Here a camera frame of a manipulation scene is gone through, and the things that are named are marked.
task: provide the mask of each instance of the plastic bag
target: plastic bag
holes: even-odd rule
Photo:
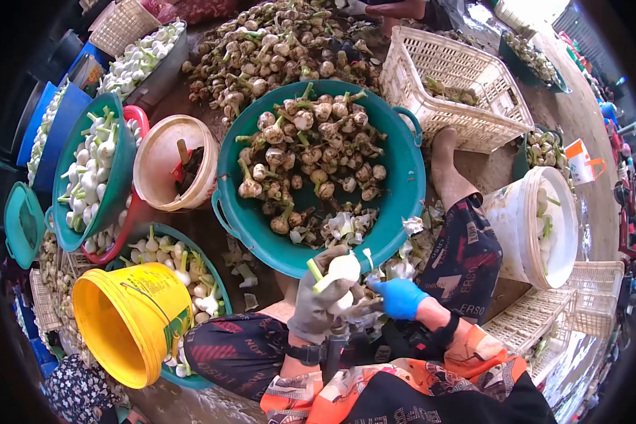
[[[237,0],[141,0],[141,4],[161,24],[179,18],[193,25],[229,16],[235,11]]]

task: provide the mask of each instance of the concrete floor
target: concrete floor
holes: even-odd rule
[[[195,50],[198,38],[197,35],[189,35],[192,50]],[[497,54],[497,34],[484,30],[479,38],[486,45],[486,51]],[[538,33],[533,41],[558,68],[568,87],[572,89],[571,94],[554,94],[547,89],[527,87],[517,81],[534,121],[548,128],[559,125],[566,145],[577,138],[583,139],[591,157],[601,157],[608,166],[596,182],[577,188],[581,218],[579,236],[580,240],[585,240],[585,243],[580,242],[578,260],[616,260],[619,258],[619,206],[612,197],[612,187],[617,181],[617,170],[595,97],[584,76],[570,60],[565,45],[554,37],[553,31]],[[220,114],[213,113],[206,105],[203,107],[190,104],[187,96],[188,82],[184,77],[159,105],[149,111],[151,124],[171,114],[189,114],[206,123],[221,143],[226,132],[220,124]],[[515,153],[516,148],[510,145],[489,156],[458,151],[455,164],[460,174],[486,194],[513,182],[511,168]],[[198,210],[184,214],[159,214],[155,218],[183,231],[203,248],[224,280],[234,311],[244,310],[242,290],[238,288],[241,279],[231,276],[224,267],[221,252],[226,250],[225,230],[216,220],[211,205],[206,203]],[[260,277],[260,284],[251,292],[257,296],[261,309],[279,301],[282,292],[271,269],[260,263],[256,272]],[[494,291],[490,318],[508,307],[529,288],[529,284],[500,278]],[[257,404],[219,388],[195,392],[160,379],[153,386],[128,392],[132,402],[153,423],[251,423],[265,420]]]

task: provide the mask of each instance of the blue latex glove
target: blue latex glove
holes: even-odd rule
[[[393,319],[414,320],[419,304],[429,297],[408,279],[394,278],[385,282],[374,282],[371,289],[384,298],[384,313]]]

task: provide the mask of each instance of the green plastic basin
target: green plastic basin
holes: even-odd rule
[[[566,81],[563,80],[561,73],[558,72],[558,69],[554,66],[553,68],[556,71],[556,75],[561,80],[561,85],[559,86],[556,83],[546,84],[540,77],[535,74],[532,69],[521,60],[520,57],[513,51],[513,49],[507,44],[507,41],[504,39],[504,34],[499,41],[499,55],[505,64],[509,67],[509,71],[513,74],[514,77],[518,77],[519,80],[523,81],[527,86],[530,87],[546,87],[550,89],[554,93],[565,93],[570,94],[572,90],[568,88],[566,85]]]
[[[119,122],[122,124],[120,125],[121,132],[115,147],[113,165],[106,182],[104,200],[99,205],[97,214],[87,225],[85,231],[80,234],[68,228],[66,224],[66,213],[70,211],[68,204],[57,201],[66,192],[66,186],[68,185],[68,178],[62,180],[59,176],[65,174],[71,163],[75,161],[73,153],[78,148],[78,144],[85,142],[85,137],[80,135],[80,132],[92,125],[92,121],[87,117],[87,112],[103,116],[104,106],[108,106],[114,112],[114,117],[120,118]],[[68,133],[64,147],[59,154],[59,162],[57,162],[54,174],[52,206],[45,212],[45,225],[49,228],[49,216],[52,215],[54,228],[49,228],[49,230],[56,234],[59,246],[67,252],[72,252],[79,248],[90,235],[107,229],[109,225],[118,219],[118,214],[125,208],[125,200],[132,183],[132,167],[137,149],[134,143],[134,136],[124,125],[124,122],[123,105],[120,103],[119,98],[115,94],[106,93],[97,96],[87,105],[73,125],[70,133]]]
[[[313,92],[317,96],[337,96],[345,92],[354,94],[361,90],[358,86],[341,81],[318,80],[313,81],[313,84]],[[217,165],[217,190],[212,194],[212,207],[222,226],[269,267],[295,278],[304,275],[306,261],[320,250],[296,245],[287,235],[273,233],[269,227],[269,217],[264,216],[260,210],[261,202],[238,196],[238,186],[243,176],[237,160],[243,145],[236,143],[235,137],[252,135],[257,131],[259,114],[272,111],[274,103],[282,104],[286,98],[301,97],[307,85],[308,82],[305,81],[275,89],[248,106],[235,120],[222,143]],[[354,248],[361,270],[365,272],[370,269],[370,263],[363,255],[363,249],[370,248],[374,265],[377,266],[389,259],[406,241],[407,235],[403,231],[401,219],[421,213],[426,195],[426,173],[419,151],[422,130],[415,116],[405,108],[391,108],[382,98],[369,91],[366,98],[357,100],[356,103],[367,109],[370,123],[389,136],[386,141],[377,143],[384,149],[384,156],[369,160],[373,165],[384,165],[387,168],[387,178],[382,182],[382,195],[374,201],[364,203],[366,207],[380,209],[372,230],[366,234],[364,242]],[[400,113],[414,123],[415,134],[399,116]],[[341,204],[346,201],[356,204],[360,200],[360,191],[357,192],[344,193],[341,187],[337,187],[335,191],[337,201]],[[310,206],[320,210],[319,199],[308,184],[301,191],[292,191],[292,196],[297,210]]]
[[[226,308],[226,314],[230,315],[231,313],[233,313],[233,310],[231,309],[231,303],[229,301],[229,295],[226,292],[226,288],[224,287],[222,278],[219,276],[219,273],[217,273],[217,270],[214,268],[214,265],[212,265],[212,262],[210,262],[210,259],[208,259],[205,256],[205,253],[203,253],[203,250],[201,250],[197,244],[195,244],[191,239],[189,239],[184,233],[181,233],[175,230],[171,226],[165,225],[165,224],[158,224],[158,223],[137,225],[132,230],[132,232],[127,236],[127,240],[125,241],[125,246],[123,246],[123,249],[120,251],[120,255],[122,255],[124,258],[129,259],[129,253],[131,251],[131,248],[127,247],[127,244],[135,244],[139,240],[145,237],[148,237],[148,230],[151,224],[153,224],[153,233],[155,237],[162,237],[163,235],[169,235],[173,239],[184,242],[184,244],[186,244],[190,250],[195,250],[196,252],[198,252],[201,259],[203,259],[205,266],[207,267],[207,269],[210,270],[210,273],[214,277],[214,280],[217,281],[217,286],[222,291],[224,307]],[[124,267],[125,267],[125,263],[121,259],[117,258],[112,260],[106,266],[106,271],[107,272],[114,271],[116,269],[120,269]],[[211,381],[206,380],[197,374],[190,375],[184,378],[178,377],[177,374],[175,374],[174,371],[170,369],[170,367],[165,365],[164,363],[163,363],[162,370],[160,372],[160,377],[176,385],[188,387],[189,389],[194,389],[194,390],[203,390],[203,389],[210,388],[214,385],[212,384]]]
[[[558,145],[563,147],[563,136],[560,132],[556,130],[548,130],[547,127],[543,125],[539,125],[538,123],[534,124],[537,128],[542,130],[542,132],[552,132],[558,137]],[[511,173],[513,180],[518,181],[521,178],[525,177],[525,175],[530,170],[530,166],[528,165],[528,157],[526,153],[526,146],[528,144],[528,133],[526,132],[521,136],[523,142],[518,146],[518,151],[516,155],[513,157],[513,171]]]

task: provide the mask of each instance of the basin handle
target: basin handle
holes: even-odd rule
[[[221,208],[221,197],[222,193],[221,191],[219,191],[219,189],[215,190],[214,193],[212,193],[212,209],[214,210],[214,215],[217,216],[219,223],[222,225],[222,227],[224,227],[226,231],[228,231],[229,234],[240,240],[240,233],[231,228],[229,223],[226,221],[226,218],[224,218],[222,212],[219,209]]]
[[[50,230],[52,233],[54,232],[54,228],[49,224],[49,216],[52,215],[52,211],[54,210],[54,205],[50,206],[49,208],[47,208],[47,210],[45,211],[45,226],[47,227],[48,230]]]
[[[412,124],[414,125],[414,145],[416,147],[422,147],[422,126],[419,125],[419,120],[417,119],[417,117],[404,107],[394,106],[392,107],[392,109],[394,112],[404,114],[408,118],[410,118],[410,121],[412,121]]]

